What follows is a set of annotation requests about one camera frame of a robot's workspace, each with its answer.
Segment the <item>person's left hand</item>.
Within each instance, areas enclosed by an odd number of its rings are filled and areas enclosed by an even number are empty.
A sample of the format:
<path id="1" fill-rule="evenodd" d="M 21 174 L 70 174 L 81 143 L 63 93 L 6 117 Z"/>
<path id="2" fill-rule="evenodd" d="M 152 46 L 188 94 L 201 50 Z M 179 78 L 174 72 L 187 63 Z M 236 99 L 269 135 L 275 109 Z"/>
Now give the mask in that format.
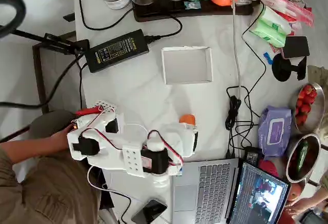
<path id="1" fill-rule="evenodd" d="M 56 132 L 50 137 L 50 149 L 51 152 L 56 153 L 69 148 L 67 135 L 73 130 L 72 124 L 68 125 L 61 131 Z"/>

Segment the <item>bystander hand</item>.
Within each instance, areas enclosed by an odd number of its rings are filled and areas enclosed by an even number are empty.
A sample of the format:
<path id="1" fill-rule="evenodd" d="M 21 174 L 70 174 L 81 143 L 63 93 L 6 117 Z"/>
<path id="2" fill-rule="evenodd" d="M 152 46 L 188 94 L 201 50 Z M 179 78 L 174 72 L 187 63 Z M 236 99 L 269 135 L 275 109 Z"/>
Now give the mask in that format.
<path id="1" fill-rule="evenodd" d="M 285 210 L 289 215 L 297 216 L 311 207 L 312 201 L 310 200 L 310 198 L 303 198 L 295 202 L 292 206 L 286 207 Z"/>

